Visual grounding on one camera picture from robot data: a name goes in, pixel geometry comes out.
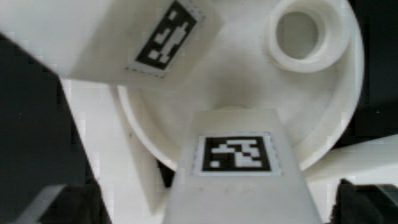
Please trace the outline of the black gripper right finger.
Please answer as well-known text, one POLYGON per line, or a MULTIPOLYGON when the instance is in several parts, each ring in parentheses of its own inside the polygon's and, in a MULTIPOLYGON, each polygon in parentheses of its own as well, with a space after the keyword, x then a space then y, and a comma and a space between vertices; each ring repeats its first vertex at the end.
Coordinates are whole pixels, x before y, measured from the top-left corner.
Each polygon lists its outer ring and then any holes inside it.
POLYGON ((332 224, 398 224, 398 186, 339 181, 332 224))

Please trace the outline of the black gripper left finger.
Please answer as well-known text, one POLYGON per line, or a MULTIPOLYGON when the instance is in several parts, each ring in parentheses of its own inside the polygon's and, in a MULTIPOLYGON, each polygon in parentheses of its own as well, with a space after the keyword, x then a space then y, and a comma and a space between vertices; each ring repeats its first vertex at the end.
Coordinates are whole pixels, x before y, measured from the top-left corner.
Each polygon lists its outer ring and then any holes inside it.
POLYGON ((97 184, 46 186, 10 224, 110 224, 97 184))

